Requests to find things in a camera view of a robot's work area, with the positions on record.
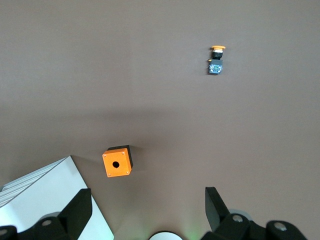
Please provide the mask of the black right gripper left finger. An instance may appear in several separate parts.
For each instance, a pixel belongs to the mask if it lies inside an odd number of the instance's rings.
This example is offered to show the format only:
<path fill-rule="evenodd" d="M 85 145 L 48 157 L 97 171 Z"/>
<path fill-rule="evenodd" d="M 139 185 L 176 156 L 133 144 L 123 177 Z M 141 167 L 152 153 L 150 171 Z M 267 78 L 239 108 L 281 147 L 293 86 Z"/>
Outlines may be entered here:
<path fill-rule="evenodd" d="M 39 220 L 18 233 L 19 240 L 77 240 L 93 212 L 91 189 L 83 188 L 56 217 Z"/>

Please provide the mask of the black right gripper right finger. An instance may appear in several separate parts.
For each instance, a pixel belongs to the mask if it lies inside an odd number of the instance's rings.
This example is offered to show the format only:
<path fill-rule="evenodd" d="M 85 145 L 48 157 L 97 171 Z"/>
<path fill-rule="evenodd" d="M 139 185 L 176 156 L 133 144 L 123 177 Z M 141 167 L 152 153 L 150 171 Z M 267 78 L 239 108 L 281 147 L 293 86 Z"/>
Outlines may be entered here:
<path fill-rule="evenodd" d="M 210 225 L 203 240 L 266 240 L 266 229 L 240 213 L 230 213 L 215 187 L 205 188 L 205 214 Z"/>

